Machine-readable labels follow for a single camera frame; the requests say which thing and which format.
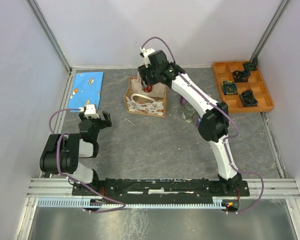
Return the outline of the clear glass beverage bottle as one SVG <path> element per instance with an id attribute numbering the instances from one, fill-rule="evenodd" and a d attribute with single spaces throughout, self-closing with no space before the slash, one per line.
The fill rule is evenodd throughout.
<path id="1" fill-rule="evenodd" d="M 187 123 L 191 123 L 196 115 L 196 109 L 190 104 L 186 103 L 182 111 L 182 119 Z"/>

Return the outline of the purple soda can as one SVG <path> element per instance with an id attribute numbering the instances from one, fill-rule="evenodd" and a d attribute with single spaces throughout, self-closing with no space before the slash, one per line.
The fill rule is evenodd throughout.
<path id="1" fill-rule="evenodd" d="M 182 106 L 185 106 L 188 101 L 183 97 L 183 96 L 180 96 L 179 98 L 179 103 L 182 105 Z"/>
<path id="2" fill-rule="evenodd" d="M 197 117 L 196 128 L 198 129 L 201 124 L 202 118 L 200 116 Z"/>

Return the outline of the purple soda can back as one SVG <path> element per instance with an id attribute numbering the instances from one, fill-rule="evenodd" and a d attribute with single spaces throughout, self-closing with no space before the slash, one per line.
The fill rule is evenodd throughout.
<path id="1" fill-rule="evenodd" d="M 180 96 L 179 98 L 179 103 L 182 105 L 182 106 L 185 106 L 188 101 L 183 97 L 183 96 Z"/>

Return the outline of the red soda can back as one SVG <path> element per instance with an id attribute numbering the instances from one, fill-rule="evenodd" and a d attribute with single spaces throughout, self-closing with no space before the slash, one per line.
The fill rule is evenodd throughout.
<path id="1" fill-rule="evenodd" d="M 154 89 L 154 87 L 152 85 L 148 85 L 148 86 L 143 86 L 142 87 L 142 90 L 145 92 L 145 93 L 150 93 L 152 92 Z"/>

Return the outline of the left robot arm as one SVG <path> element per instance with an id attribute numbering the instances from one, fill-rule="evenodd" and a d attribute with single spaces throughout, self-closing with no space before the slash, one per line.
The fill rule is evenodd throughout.
<path id="1" fill-rule="evenodd" d="M 79 114 L 79 132 L 60 139 L 60 134 L 50 134 L 40 157 L 40 170 L 46 174 L 66 174 L 83 184 L 89 195 L 96 195 L 101 189 L 95 170 L 79 163 L 80 158 L 95 158 L 99 152 L 100 130 L 112 126 L 111 115 L 104 111 L 104 119 Z"/>

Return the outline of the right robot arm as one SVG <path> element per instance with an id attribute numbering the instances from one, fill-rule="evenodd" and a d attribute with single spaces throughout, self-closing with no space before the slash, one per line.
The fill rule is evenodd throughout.
<path id="1" fill-rule="evenodd" d="M 198 127 L 200 136 L 210 144 L 218 167 L 219 189 L 226 196 L 237 191 L 242 176 L 234 163 L 229 146 L 228 127 L 232 120 L 225 102 L 217 102 L 201 90 L 186 71 L 169 62 L 162 50 L 142 48 L 143 65 L 138 67 L 144 86 L 161 83 L 180 94 L 201 117 Z"/>

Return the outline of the patterned canvas tote bag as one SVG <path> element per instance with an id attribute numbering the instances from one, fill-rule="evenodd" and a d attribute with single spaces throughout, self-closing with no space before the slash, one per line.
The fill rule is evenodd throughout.
<path id="1" fill-rule="evenodd" d="M 127 113 L 165 118 L 168 87 L 157 83 L 152 87 L 151 92 L 145 92 L 142 90 L 140 76 L 131 77 L 123 100 Z"/>

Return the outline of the purple soda can front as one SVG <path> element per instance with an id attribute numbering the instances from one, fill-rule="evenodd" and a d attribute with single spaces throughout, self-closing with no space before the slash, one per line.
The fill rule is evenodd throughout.
<path id="1" fill-rule="evenodd" d="M 196 128 L 198 129 L 201 124 L 202 118 L 200 116 L 197 117 Z"/>

